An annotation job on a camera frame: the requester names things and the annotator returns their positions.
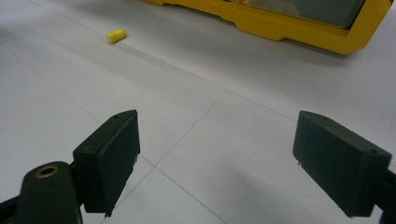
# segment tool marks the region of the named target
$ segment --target yellow plastic bin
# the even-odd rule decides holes
[[[244,32],[279,41],[284,38],[296,40],[340,54],[363,49],[385,15],[393,0],[365,0],[357,15],[350,15],[350,24],[343,27],[326,21],[302,18],[275,10],[253,7],[247,0],[145,0],[158,6],[165,4],[194,8],[233,22]]]

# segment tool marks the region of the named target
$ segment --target yellow container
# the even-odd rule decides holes
[[[391,0],[365,0],[349,28],[334,27],[316,21],[250,7],[244,0],[145,0],[152,4],[194,8],[233,22],[250,34],[279,41],[285,38],[340,54],[363,49],[391,7]]]
[[[113,44],[127,36],[126,30],[120,29],[116,31],[112,31],[106,34],[107,40],[110,44]]]

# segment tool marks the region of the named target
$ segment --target floor tile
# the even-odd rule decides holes
[[[394,174],[396,174],[396,166],[395,165],[391,165],[389,167],[389,170],[392,171]]]
[[[13,36],[5,46],[98,120],[137,109],[142,155],[154,164],[224,93],[66,19]]]
[[[292,156],[296,123],[227,93],[159,169],[225,222],[374,223],[349,219]]]
[[[180,186],[154,169],[105,223],[222,224],[223,222]]]
[[[105,34],[119,27],[124,44],[297,120],[310,110],[392,153],[396,139],[396,9],[366,49],[340,56],[293,41],[279,43],[238,31],[218,17],[142,1],[35,0]]]
[[[0,45],[0,202],[17,196],[26,173],[73,150],[99,122]]]
[[[131,176],[129,177],[124,190],[119,198],[119,201],[116,203],[116,211],[117,207],[123,202],[124,200],[128,200],[128,196],[134,190],[134,188],[149,174],[149,172],[154,168],[148,161],[146,161],[143,157],[139,157],[137,163],[134,165],[134,171],[132,172]],[[84,206],[82,205],[81,214],[84,221],[84,224],[99,224],[105,220],[104,214],[92,214],[86,213]]]

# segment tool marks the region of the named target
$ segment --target yellow foam earplug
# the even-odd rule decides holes
[[[126,37],[126,30],[120,29],[120,30],[115,30],[110,33],[106,34],[107,40],[110,44],[113,44],[123,38]]]

